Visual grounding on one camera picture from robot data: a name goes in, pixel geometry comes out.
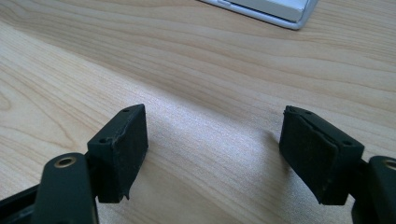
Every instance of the black plastic part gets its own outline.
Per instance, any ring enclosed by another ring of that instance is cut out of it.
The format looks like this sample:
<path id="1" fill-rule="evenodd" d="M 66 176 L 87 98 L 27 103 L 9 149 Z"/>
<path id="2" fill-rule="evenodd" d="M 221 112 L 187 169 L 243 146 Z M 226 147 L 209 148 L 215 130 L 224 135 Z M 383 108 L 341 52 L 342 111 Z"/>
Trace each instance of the black plastic part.
<path id="1" fill-rule="evenodd" d="M 349 193 L 356 200 L 352 208 L 352 220 L 355 224 L 379 223 L 378 213 L 375 211 L 372 195 L 368 188 L 369 171 L 369 164 L 361 160 L 350 179 Z"/>
<path id="2" fill-rule="evenodd" d="M 68 153 L 46 164 L 35 199 L 32 223 L 98 223 L 84 155 Z"/>
<path id="3" fill-rule="evenodd" d="M 88 142 L 92 187 L 100 203 L 129 199 L 149 147 L 144 105 L 122 109 Z"/>
<path id="4" fill-rule="evenodd" d="M 345 204 L 364 146 L 308 110 L 288 105 L 284 116 L 282 156 L 319 203 Z"/>
<path id="5" fill-rule="evenodd" d="M 396 223 L 396 160 L 372 157 L 367 180 L 379 223 Z"/>
<path id="6" fill-rule="evenodd" d="M 28 224 L 32 218 L 38 185 L 0 202 L 0 223 Z"/>

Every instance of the wooden table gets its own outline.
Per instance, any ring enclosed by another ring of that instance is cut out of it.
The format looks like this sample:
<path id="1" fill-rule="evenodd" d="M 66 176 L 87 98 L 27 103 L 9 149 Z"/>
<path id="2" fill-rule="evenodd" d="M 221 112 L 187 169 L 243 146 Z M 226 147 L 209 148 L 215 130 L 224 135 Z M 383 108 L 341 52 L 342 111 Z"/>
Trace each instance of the wooden table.
<path id="1" fill-rule="evenodd" d="M 279 155 L 282 113 L 396 157 L 395 62 L 389 0 L 320 0 L 298 32 L 193 0 L 2 1 L 0 199 L 143 103 L 148 155 L 101 223 L 351 223 Z"/>

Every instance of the white object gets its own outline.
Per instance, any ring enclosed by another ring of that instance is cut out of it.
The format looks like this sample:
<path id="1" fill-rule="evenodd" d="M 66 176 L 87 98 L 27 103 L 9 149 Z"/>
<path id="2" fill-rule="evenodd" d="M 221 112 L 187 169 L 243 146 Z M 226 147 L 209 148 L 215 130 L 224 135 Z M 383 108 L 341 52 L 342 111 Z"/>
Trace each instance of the white object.
<path id="1" fill-rule="evenodd" d="M 318 0 L 200 0 L 249 17 L 298 30 L 302 28 Z"/>

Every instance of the wood grain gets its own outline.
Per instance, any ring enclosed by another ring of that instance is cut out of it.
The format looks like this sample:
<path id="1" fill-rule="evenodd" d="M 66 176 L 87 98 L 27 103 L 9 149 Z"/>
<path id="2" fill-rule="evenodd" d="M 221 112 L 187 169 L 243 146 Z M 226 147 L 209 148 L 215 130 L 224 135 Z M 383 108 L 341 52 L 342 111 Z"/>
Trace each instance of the wood grain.
<path id="1" fill-rule="evenodd" d="M 396 157 L 396 4 L 320 1 L 295 32 L 182 0 L 0 3 L 0 199 L 147 107 L 130 201 L 101 223 L 351 223 L 278 153 L 285 105 Z"/>

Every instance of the small screw hole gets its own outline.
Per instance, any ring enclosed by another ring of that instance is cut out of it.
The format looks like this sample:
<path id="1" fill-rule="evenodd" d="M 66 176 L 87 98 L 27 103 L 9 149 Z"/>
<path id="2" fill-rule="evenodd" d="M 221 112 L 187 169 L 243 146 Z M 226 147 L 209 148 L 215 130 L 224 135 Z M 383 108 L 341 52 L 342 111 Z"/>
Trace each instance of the small screw hole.
<path id="1" fill-rule="evenodd" d="M 349 141 L 343 141 L 343 144 L 346 145 L 346 146 L 352 146 L 352 143 L 349 142 Z"/>
<path id="2" fill-rule="evenodd" d="M 385 165 L 392 170 L 396 170 L 396 161 L 385 160 Z"/>

